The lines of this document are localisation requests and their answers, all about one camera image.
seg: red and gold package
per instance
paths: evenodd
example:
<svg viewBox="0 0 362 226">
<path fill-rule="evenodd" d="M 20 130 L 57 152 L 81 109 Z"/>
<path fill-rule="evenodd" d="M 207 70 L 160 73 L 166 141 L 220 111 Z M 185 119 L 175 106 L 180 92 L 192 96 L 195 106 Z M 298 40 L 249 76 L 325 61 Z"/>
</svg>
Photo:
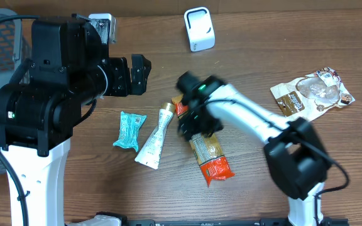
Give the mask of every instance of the red and gold package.
<svg viewBox="0 0 362 226">
<path fill-rule="evenodd" d="M 179 119 L 188 111 L 188 106 L 182 105 L 181 99 L 182 95 L 172 98 Z M 202 174 L 205 176 L 208 187 L 212 180 L 225 180 L 235 175 L 230 169 L 215 134 L 211 137 L 195 134 L 189 143 L 194 150 L 196 160 Z"/>
</svg>

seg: tube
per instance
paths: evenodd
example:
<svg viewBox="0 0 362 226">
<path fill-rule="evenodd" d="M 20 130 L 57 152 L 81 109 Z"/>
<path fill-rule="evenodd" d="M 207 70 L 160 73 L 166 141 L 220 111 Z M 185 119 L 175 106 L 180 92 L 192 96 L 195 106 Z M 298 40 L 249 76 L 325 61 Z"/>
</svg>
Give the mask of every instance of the tube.
<svg viewBox="0 0 362 226">
<path fill-rule="evenodd" d="M 143 145 L 141 151 L 135 158 L 135 161 L 157 170 L 160 157 L 162 156 L 167 126 L 174 115 L 174 110 L 175 106 L 173 104 L 162 104 L 162 108 L 160 109 L 158 115 L 158 125 L 150 134 L 150 137 L 145 145 Z"/>
</svg>

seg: red package end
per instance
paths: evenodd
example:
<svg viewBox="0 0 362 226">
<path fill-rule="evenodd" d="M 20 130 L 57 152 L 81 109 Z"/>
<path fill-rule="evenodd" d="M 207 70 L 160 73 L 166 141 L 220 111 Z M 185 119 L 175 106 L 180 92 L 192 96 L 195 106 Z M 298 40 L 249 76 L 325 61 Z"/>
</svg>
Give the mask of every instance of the red package end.
<svg viewBox="0 0 362 226">
<path fill-rule="evenodd" d="M 205 176 L 207 187 L 211 184 L 212 180 L 225 180 L 234 176 L 231 171 L 229 163 L 225 156 L 221 156 L 217 159 L 213 159 L 200 166 L 202 174 Z"/>
</svg>

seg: trash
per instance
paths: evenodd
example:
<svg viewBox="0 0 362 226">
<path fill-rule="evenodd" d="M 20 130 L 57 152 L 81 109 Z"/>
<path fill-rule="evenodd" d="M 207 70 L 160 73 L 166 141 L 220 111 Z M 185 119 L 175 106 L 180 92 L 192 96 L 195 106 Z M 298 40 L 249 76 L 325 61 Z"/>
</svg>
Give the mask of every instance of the trash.
<svg viewBox="0 0 362 226">
<path fill-rule="evenodd" d="M 118 140 L 112 145 L 121 148 L 133 148 L 138 152 L 139 129 L 145 120 L 146 116 L 121 112 Z"/>
<path fill-rule="evenodd" d="M 182 105 L 181 99 L 182 95 L 172 98 L 178 118 L 183 117 L 188 111 L 188 106 Z M 211 137 L 195 134 L 189 143 L 194 150 L 196 160 L 198 161 L 208 187 L 212 180 L 225 180 L 235 175 L 230 169 L 229 163 L 223 154 L 223 150 L 215 134 Z"/>
<path fill-rule="evenodd" d="M 145 145 L 143 145 L 141 151 L 135 158 L 135 161 L 155 170 L 158 169 L 160 157 L 162 156 L 167 126 L 173 118 L 174 108 L 175 106 L 173 104 L 162 104 L 162 108 L 160 109 L 158 116 L 158 125 L 150 134 Z"/>
<path fill-rule="evenodd" d="M 270 91 L 283 114 L 292 121 L 298 117 L 312 121 L 333 107 L 344 107 L 355 101 L 337 72 L 329 67 L 278 84 Z"/>
</svg>

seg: gold cap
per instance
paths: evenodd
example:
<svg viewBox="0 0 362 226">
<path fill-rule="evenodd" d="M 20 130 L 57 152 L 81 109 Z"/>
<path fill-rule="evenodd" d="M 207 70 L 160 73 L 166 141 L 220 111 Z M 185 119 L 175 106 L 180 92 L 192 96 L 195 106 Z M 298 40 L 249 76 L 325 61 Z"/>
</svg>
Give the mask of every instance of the gold cap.
<svg viewBox="0 0 362 226">
<path fill-rule="evenodd" d="M 164 104 L 162 104 L 161 109 L 165 109 L 165 110 L 168 110 L 168 111 L 174 113 L 174 111 L 175 111 L 175 105 L 170 104 L 170 103 L 164 103 Z"/>
</svg>

